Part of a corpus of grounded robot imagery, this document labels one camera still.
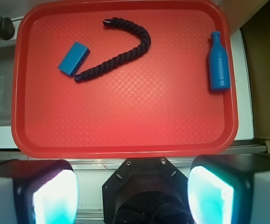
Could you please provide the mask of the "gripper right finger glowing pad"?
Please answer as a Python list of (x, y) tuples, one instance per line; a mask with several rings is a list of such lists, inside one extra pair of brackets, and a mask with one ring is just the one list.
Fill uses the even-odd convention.
[(187, 195), (197, 224), (270, 224), (270, 154), (199, 155)]

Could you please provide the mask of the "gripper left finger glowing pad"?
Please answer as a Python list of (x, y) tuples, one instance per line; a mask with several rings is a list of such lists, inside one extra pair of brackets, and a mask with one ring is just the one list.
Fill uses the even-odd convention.
[(0, 224), (73, 224), (78, 177), (66, 160), (0, 160)]

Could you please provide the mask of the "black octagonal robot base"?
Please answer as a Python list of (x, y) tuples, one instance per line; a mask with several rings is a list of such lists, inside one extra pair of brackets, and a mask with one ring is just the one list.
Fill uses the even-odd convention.
[(102, 186), (106, 224), (192, 224), (188, 178), (167, 158), (126, 159)]

